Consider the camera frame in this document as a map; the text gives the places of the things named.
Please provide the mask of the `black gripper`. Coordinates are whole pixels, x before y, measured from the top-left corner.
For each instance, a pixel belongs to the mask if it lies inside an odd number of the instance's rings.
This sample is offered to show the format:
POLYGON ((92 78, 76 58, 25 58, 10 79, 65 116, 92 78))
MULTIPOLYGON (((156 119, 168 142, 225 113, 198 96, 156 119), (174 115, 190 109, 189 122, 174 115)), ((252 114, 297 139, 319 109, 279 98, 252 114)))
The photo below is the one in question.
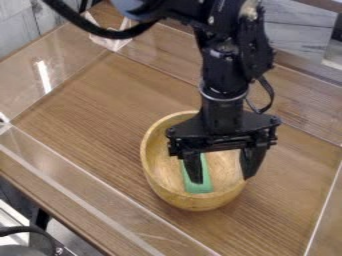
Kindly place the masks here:
POLYGON ((198 153, 241 150, 239 161, 243 179, 256 175, 265 152, 276 144, 277 116, 245 111, 241 101, 202 100, 198 112, 177 121, 165 130, 168 153, 182 159, 185 177, 202 183, 198 153))

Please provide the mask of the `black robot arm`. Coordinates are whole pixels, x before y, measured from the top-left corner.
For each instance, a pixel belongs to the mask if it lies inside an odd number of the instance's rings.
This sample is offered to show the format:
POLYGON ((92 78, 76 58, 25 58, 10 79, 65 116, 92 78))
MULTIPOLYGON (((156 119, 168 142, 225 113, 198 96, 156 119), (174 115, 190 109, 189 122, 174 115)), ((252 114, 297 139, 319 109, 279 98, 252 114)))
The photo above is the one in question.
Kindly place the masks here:
POLYGON ((74 26, 108 39, 141 35, 164 19, 189 26, 201 55, 201 106, 193 117, 165 130, 168 152, 181 161, 189 183, 204 183, 206 152, 236 150, 241 174, 251 178, 265 152, 276 144, 280 118, 248 100, 252 82, 273 89, 264 73, 273 67, 275 51, 264 31, 260 0, 109 0, 136 21, 124 30, 108 30, 88 21, 62 0, 42 0, 74 26))

